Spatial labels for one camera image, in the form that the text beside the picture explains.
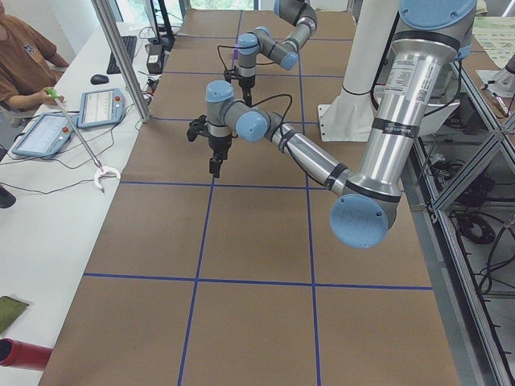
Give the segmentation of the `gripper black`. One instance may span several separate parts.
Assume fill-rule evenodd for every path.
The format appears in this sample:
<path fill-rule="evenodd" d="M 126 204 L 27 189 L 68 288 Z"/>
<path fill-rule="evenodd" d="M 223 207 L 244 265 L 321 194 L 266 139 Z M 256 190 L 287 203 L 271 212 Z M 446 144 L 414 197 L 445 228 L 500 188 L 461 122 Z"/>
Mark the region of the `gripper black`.
<path fill-rule="evenodd" d="M 252 106 L 252 88 L 255 86 L 255 76 L 238 76 L 238 84 L 242 88 L 242 96 L 246 105 Z"/>
<path fill-rule="evenodd" d="M 209 159 L 209 173 L 214 178 L 220 176 L 220 169 L 223 161 L 228 159 L 232 140 L 232 134 L 224 137 L 217 137 L 211 134 L 208 135 L 208 144 L 213 151 L 213 157 Z"/>

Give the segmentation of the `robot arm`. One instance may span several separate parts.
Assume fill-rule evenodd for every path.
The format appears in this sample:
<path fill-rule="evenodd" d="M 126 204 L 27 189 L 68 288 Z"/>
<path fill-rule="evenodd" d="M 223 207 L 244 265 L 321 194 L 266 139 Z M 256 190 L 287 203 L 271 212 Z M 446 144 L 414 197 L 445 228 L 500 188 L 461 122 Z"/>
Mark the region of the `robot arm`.
<path fill-rule="evenodd" d="M 337 195 L 330 215 L 333 233 L 353 248 L 382 242 L 402 196 L 402 169 L 417 137 L 434 132 L 424 122 L 439 73 L 471 48 L 473 1 L 365 1 L 360 8 L 340 95 L 319 107 L 324 141 L 365 142 L 357 171 L 288 125 L 281 114 L 251 104 L 258 55 L 292 68 L 316 32 L 317 17 L 304 1 L 278 1 L 274 11 L 292 25 L 282 42 L 264 27 L 240 35 L 238 64 L 206 87 L 207 128 L 218 176 L 233 135 L 268 139 L 318 184 Z"/>
<path fill-rule="evenodd" d="M 252 104 L 252 88 L 256 80 L 258 56 L 290 71 L 299 61 L 299 52 L 317 30 L 316 12 L 305 1 L 276 1 L 274 13 L 289 23 L 293 30 L 283 40 L 275 39 L 268 27 L 255 27 L 237 37 L 237 65 L 225 72 L 227 81 L 236 80 L 243 100 Z"/>

